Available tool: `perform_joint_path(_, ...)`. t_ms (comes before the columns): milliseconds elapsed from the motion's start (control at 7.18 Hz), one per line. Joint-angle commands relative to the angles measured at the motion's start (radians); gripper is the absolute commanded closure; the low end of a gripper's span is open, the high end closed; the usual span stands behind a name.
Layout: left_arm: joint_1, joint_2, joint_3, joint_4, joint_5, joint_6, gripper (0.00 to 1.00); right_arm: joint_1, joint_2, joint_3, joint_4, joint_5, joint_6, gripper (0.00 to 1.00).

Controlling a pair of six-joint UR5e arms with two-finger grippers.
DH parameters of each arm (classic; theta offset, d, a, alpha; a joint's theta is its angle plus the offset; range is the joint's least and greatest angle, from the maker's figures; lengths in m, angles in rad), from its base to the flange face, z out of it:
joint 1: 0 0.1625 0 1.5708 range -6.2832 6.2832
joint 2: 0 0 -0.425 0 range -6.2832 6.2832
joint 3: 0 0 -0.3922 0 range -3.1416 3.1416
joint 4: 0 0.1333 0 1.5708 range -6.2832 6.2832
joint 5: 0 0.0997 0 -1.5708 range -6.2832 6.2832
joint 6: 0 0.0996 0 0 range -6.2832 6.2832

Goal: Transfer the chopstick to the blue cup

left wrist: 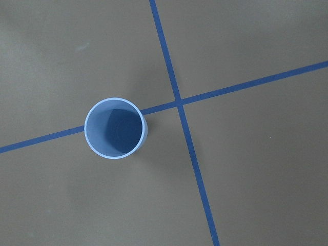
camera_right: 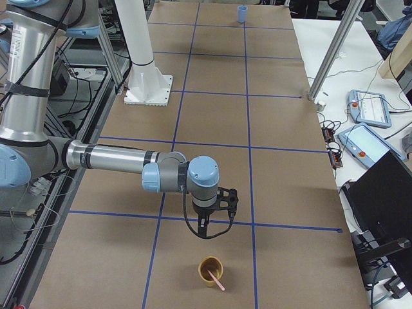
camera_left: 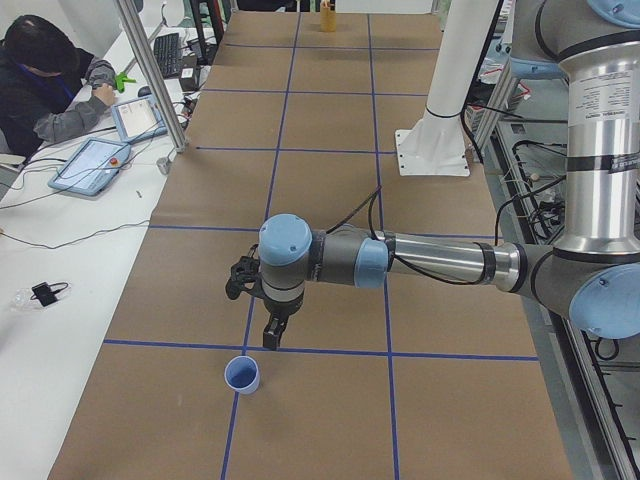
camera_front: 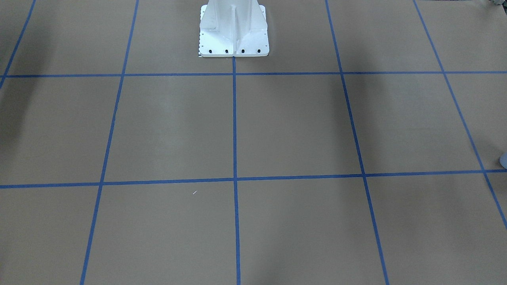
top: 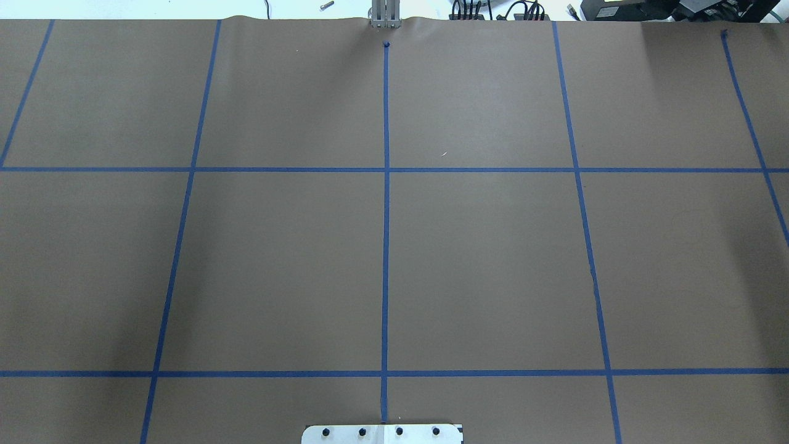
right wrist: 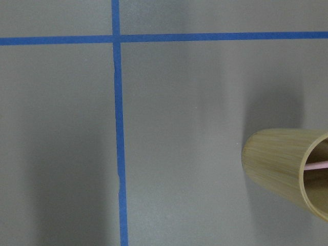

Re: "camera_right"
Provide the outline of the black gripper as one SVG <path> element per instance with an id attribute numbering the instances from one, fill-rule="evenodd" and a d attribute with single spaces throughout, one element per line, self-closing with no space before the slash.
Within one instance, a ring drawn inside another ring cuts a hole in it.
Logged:
<path id="1" fill-rule="evenodd" d="M 193 205 L 193 209 L 198 215 L 198 235 L 200 238 L 206 238 L 210 215 L 214 212 L 214 209 L 197 205 Z"/>

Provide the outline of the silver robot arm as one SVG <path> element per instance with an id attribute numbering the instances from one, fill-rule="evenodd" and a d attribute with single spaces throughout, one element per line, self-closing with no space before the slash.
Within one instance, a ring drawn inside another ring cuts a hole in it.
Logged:
<path id="1" fill-rule="evenodd" d="M 102 169 L 142 175 L 152 192 L 191 194 L 198 226 L 207 239 L 209 216 L 221 200 L 215 160 L 48 136 L 44 118 L 57 39 L 102 35 L 97 1 L 9 1 L 13 22 L 8 77 L 1 100 L 1 186 L 15 187 L 57 169 Z"/>

